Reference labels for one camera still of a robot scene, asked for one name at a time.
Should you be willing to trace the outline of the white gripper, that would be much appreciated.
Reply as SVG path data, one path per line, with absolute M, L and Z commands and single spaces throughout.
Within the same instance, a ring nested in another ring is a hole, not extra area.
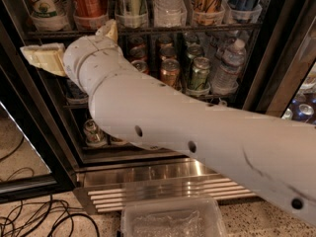
M 96 31 L 96 36 L 84 36 L 66 50 L 63 43 L 54 42 L 22 46 L 20 51 L 30 65 L 61 77 L 67 74 L 80 90 L 92 93 L 123 61 L 118 38 L 117 21 L 110 19 Z

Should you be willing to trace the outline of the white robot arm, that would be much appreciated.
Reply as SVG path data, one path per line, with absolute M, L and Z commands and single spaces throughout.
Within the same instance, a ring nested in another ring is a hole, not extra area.
M 66 76 L 88 96 L 105 133 L 202 162 L 260 198 L 316 225 L 316 126 L 191 98 L 139 72 L 107 21 L 70 45 L 27 45 L 30 65 Z

